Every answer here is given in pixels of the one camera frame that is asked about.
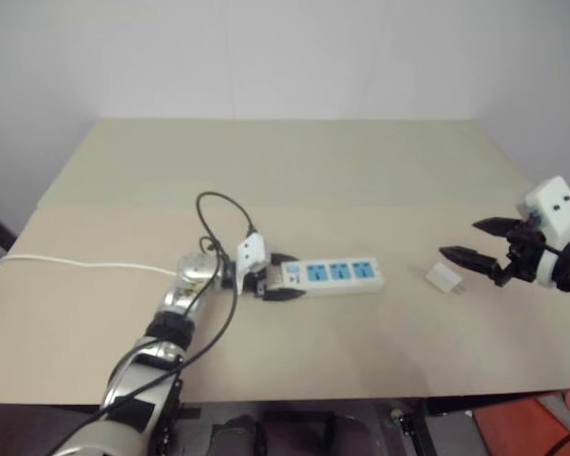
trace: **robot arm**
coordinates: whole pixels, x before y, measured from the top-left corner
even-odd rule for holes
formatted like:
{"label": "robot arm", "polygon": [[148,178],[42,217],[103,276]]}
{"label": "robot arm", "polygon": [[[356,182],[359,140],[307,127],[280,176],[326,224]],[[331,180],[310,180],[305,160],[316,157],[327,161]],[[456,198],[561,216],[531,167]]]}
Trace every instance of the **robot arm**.
{"label": "robot arm", "polygon": [[[110,376],[101,409],[177,368],[185,358],[204,292],[224,275],[219,256],[193,254],[178,265],[174,283],[164,296],[153,321]],[[178,374],[101,419],[80,428],[55,456],[145,456],[167,453],[170,431],[180,407],[182,381]]]}
{"label": "robot arm", "polygon": [[570,292],[570,188],[561,177],[547,180],[525,196],[516,218],[486,218],[473,224],[486,233],[506,238],[510,263],[466,247],[442,247],[454,263],[488,276],[500,287],[511,278],[535,279],[543,287]]}

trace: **table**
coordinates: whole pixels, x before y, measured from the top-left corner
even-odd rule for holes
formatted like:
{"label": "table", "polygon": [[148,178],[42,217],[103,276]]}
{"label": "table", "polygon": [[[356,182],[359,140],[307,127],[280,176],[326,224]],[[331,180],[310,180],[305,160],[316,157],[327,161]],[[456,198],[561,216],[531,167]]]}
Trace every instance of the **table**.
{"label": "table", "polygon": [[[175,268],[202,234],[194,196],[222,190],[278,251],[374,256],[386,286],[285,303],[243,298],[221,342],[185,373],[185,401],[565,389],[570,295],[521,282],[499,289],[469,272],[462,294],[423,280],[441,245],[503,256],[505,245],[470,223],[514,216],[528,186],[466,122],[104,120],[11,251]],[[207,213],[233,249],[240,215],[217,201]],[[5,263],[0,402],[97,404],[168,283],[146,272]],[[207,300],[191,351],[228,303],[228,294]]]}

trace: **power strip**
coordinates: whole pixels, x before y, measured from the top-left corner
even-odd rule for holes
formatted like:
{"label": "power strip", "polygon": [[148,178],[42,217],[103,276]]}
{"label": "power strip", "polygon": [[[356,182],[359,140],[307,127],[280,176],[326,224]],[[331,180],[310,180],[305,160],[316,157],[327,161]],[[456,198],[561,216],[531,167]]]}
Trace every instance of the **power strip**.
{"label": "power strip", "polygon": [[286,261],[271,268],[266,292],[297,290],[301,295],[376,293],[384,278],[375,258]]}

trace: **white cable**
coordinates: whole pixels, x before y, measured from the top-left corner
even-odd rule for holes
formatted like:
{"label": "white cable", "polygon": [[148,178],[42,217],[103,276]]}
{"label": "white cable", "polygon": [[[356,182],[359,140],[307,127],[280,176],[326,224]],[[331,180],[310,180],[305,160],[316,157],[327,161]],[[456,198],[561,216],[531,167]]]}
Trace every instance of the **white cable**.
{"label": "white cable", "polygon": [[174,277],[175,272],[169,271],[163,268],[157,268],[155,266],[147,266],[145,264],[137,263],[86,263],[83,261],[76,261],[74,259],[67,258],[57,258],[55,256],[44,256],[44,255],[7,255],[0,258],[0,266],[5,261],[13,260],[35,260],[35,261],[49,261],[52,263],[62,263],[68,264],[70,266],[79,266],[81,268],[126,268],[126,269],[141,269],[144,271],[150,271],[152,273],[164,274],[166,276]]}

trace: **plug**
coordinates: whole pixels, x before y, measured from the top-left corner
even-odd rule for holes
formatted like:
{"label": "plug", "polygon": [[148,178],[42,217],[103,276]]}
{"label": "plug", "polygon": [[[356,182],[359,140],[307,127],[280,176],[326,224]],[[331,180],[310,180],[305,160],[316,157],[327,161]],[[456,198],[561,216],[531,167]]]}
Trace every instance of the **plug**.
{"label": "plug", "polygon": [[428,271],[427,280],[444,293],[449,293],[460,285],[463,278],[449,269],[444,263],[437,262]]}
{"label": "plug", "polygon": [[270,252],[264,236],[252,233],[237,247],[237,293],[243,291],[243,281],[250,273],[258,273],[270,264]]}

